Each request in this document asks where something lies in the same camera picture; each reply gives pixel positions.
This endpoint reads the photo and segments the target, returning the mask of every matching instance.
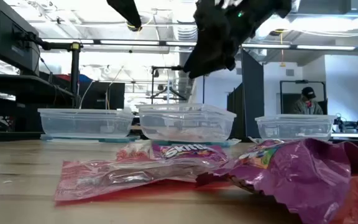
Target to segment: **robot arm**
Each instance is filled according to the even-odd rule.
[[[293,0],[242,0],[223,9],[224,0],[198,0],[194,14],[198,29],[197,44],[183,67],[190,78],[236,67],[234,56],[239,46],[255,36],[255,31],[272,14],[284,18]]]

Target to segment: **desk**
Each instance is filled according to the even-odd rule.
[[[0,142],[0,224],[270,224],[300,223],[272,198],[238,187],[143,195],[55,207],[62,160],[113,159],[121,144],[43,141]],[[249,144],[238,144],[238,155]]]

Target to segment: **table surface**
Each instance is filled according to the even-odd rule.
[[[0,224],[34,223],[300,223],[270,197],[230,186],[177,190],[57,207],[53,201],[63,160],[114,159],[123,144],[0,142]],[[249,144],[230,149],[239,154]]]

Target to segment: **ceiling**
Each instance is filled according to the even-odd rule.
[[[192,18],[195,0],[135,0],[144,24],[140,32],[131,31],[125,19],[109,7],[106,0],[5,1],[34,26],[43,39],[196,40],[196,27]],[[261,28],[257,36],[249,42],[358,46],[358,35],[344,37],[344,34],[347,34],[346,36],[358,34],[358,29],[341,30],[342,26],[340,26],[340,24],[347,26],[351,21],[358,19],[358,11],[349,12],[347,7],[347,3],[353,1],[294,0],[294,2],[299,4],[299,8],[288,15],[286,25],[266,22],[264,29],[267,30],[267,34],[260,35]],[[316,20],[318,18],[326,20],[318,22]],[[332,20],[334,23],[329,26],[327,21]],[[288,24],[291,24],[291,30],[284,32],[282,37],[268,35],[271,30],[289,29],[286,27]],[[322,27],[325,32],[335,31],[335,35],[318,32]],[[80,70],[81,73],[95,80],[126,82],[128,91],[139,93],[140,95],[136,97],[143,98],[137,102],[146,102],[146,94],[149,94],[151,89],[151,66],[172,66],[183,63],[187,54],[183,52],[189,50],[191,49],[179,47],[86,45],[80,55]],[[284,58],[286,62],[304,65],[326,52],[284,50],[282,56],[281,50],[269,49],[251,50],[250,53],[260,62],[280,62]],[[41,57],[53,73],[70,72],[70,53],[42,52]],[[41,71],[48,72],[47,67],[40,63]],[[17,69],[0,61],[0,73],[17,74]],[[156,81],[166,83],[168,78],[173,82],[174,89],[189,96],[191,82],[185,74],[162,71]],[[132,85],[130,84],[132,81],[139,81],[139,83]]]

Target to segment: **clear plastic container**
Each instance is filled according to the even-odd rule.
[[[256,118],[262,139],[316,138],[329,140],[335,116],[279,114]]]
[[[140,125],[149,139],[221,142],[228,139],[236,114],[203,104],[138,105]]]
[[[124,138],[134,115],[116,110],[38,109],[42,128],[56,138]]]

